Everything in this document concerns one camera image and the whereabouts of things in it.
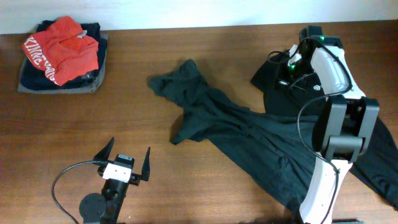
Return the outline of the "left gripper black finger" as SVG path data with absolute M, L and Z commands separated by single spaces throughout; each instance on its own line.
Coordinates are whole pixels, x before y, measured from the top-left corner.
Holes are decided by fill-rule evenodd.
M 93 160 L 94 161 L 101 161 L 101 162 L 107 162 L 110 152 L 113 148 L 114 145 L 114 137 L 112 137 L 109 142 L 107 143 L 107 145 L 105 145 L 104 148 L 102 148 L 94 157 Z
M 148 181 L 150 177 L 150 147 L 148 147 L 141 169 L 141 180 Z

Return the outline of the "dark green t-shirt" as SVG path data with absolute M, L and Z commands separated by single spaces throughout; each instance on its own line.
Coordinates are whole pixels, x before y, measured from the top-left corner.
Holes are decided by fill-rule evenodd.
M 192 59 L 149 79 L 148 86 L 183 108 L 174 145 L 209 140 L 283 206 L 298 212 L 310 185 L 315 156 L 311 141 L 316 116 L 277 116 L 239 106 L 209 86 Z

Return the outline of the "black garment white logo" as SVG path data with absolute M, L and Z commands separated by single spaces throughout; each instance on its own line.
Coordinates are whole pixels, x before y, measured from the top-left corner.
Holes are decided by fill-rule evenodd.
M 291 90 L 283 85 L 286 68 L 265 62 L 251 79 L 264 93 L 267 114 L 296 118 L 307 101 L 324 94 L 317 75 L 310 75 Z M 350 172 L 375 193 L 397 208 L 397 146 L 381 119 L 376 120 L 368 150 Z

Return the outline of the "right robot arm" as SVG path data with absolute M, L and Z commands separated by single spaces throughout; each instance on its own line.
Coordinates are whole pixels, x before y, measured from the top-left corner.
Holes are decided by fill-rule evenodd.
M 307 26 L 299 43 L 279 63 L 286 67 L 278 84 L 292 89 L 310 75 L 317 75 L 325 107 L 315 123 L 312 144 L 315 169 L 297 223 L 331 223 L 332 210 L 345 175 L 369 146 L 379 113 L 379 102 L 359 89 L 345 61 L 337 37 L 323 35 L 320 26 Z

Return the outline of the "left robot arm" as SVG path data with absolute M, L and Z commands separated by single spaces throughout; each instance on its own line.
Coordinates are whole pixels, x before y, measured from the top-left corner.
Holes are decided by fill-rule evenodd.
M 114 145 L 114 138 L 95 156 L 98 166 L 97 173 L 105 180 L 100 193 L 85 196 L 79 206 L 80 216 L 84 223 L 116 223 L 128 187 L 138 186 L 150 177 L 150 149 L 147 150 L 140 174 L 133 173 L 134 158 L 117 154 L 114 160 L 109 160 Z

